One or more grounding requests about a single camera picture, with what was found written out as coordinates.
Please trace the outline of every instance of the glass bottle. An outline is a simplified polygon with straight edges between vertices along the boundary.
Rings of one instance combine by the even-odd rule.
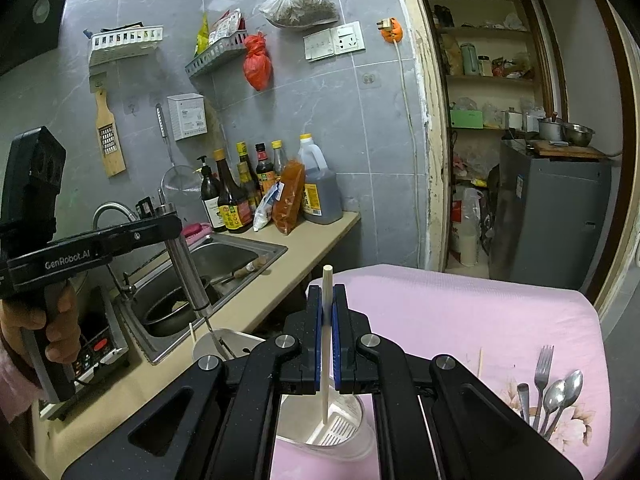
[[[260,205],[260,201],[257,197],[254,181],[249,173],[249,165],[246,162],[238,163],[238,175],[240,175],[240,186],[244,188],[247,199],[249,200],[251,213],[254,214],[256,208]]]
[[[226,231],[225,221],[220,213],[218,200],[220,193],[223,191],[222,184],[213,176],[211,167],[206,164],[207,157],[205,155],[198,157],[202,161],[202,185],[200,186],[200,196],[207,210],[209,223],[212,229],[217,233]]]
[[[255,174],[254,168],[251,165],[251,159],[249,158],[249,153],[246,150],[246,144],[244,142],[238,142],[236,144],[236,150],[238,150],[238,157],[240,158],[240,162],[246,162],[247,167],[249,168],[251,180],[254,181],[255,188],[258,190],[259,203],[260,200],[262,200],[262,192],[260,191],[260,180],[258,180],[258,176]]]
[[[273,163],[269,160],[269,155],[267,155],[263,142],[255,145],[255,152],[258,155],[258,165],[255,167],[255,173],[260,181],[260,191],[265,195],[271,186],[276,183],[276,173],[273,171]]]
[[[251,227],[254,219],[246,193],[231,175],[226,163],[225,150],[216,150],[213,152],[213,158],[216,159],[220,181],[224,186],[224,192],[218,200],[220,214],[230,233],[244,233]]]
[[[280,175],[288,162],[287,154],[284,152],[281,140],[274,140],[271,147],[273,148],[273,171],[276,174],[276,182],[279,182]]]

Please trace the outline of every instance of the pink table cover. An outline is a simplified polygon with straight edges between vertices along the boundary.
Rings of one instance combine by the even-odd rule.
[[[609,444],[609,380],[598,316],[579,292],[389,265],[340,272],[334,283],[346,286],[350,309],[366,314],[373,332],[407,353],[429,359],[449,353],[476,373],[482,348],[482,381],[514,408],[520,382],[529,383],[530,404],[537,405],[538,353],[545,344],[555,345],[549,382],[576,368],[585,380],[577,407],[564,411],[552,443],[585,480],[602,469]],[[362,400],[375,428],[370,396]],[[379,477],[375,451],[360,462],[341,463],[276,441],[273,480]]]

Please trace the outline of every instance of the human hand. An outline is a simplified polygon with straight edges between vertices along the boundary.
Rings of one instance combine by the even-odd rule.
[[[76,292],[67,283],[58,298],[58,316],[47,325],[46,335],[50,344],[45,350],[47,358],[55,363],[70,364],[80,351],[80,326],[76,309]],[[24,304],[0,302],[0,329],[5,341],[30,366],[31,358],[22,341],[21,328],[39,330],[47,317],[42,310],[27,309]]]

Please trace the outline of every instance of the wooden stick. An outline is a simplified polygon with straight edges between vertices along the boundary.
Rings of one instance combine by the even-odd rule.
[[[320,341],[320,393],[322,399],[322,423],[329,419],[329,366],[331,355],[331,312],[334,304],[334,268],[322,268],[322,337]]]
[[[481,374],[482,374],[482,347],[480,347],[480,354],[478,355],[478,373],[476,374],[476,377],[478,377],[479,379]]]
[[[189,323],[189,330],[191,332],[191,339],[193,339],[193,345],[196,346],[196,333],[193,331],[193,323]]]

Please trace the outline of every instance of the cutting board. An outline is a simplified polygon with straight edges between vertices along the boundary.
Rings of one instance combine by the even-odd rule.
[[[120,149],[116,121],[107,106],[107,91],[104,88],[100,88],[95,93],[95,103],[98,107],[95,130],[98,134],[102,164],[107,176],[113,176],[127,168],[124,165],[124,158]]]
[[[570,156],[573,158],[592,158],[599,160],[607,155],[591,146],[553,146],[548,140],[531,140],[533,149],[540,156]]]

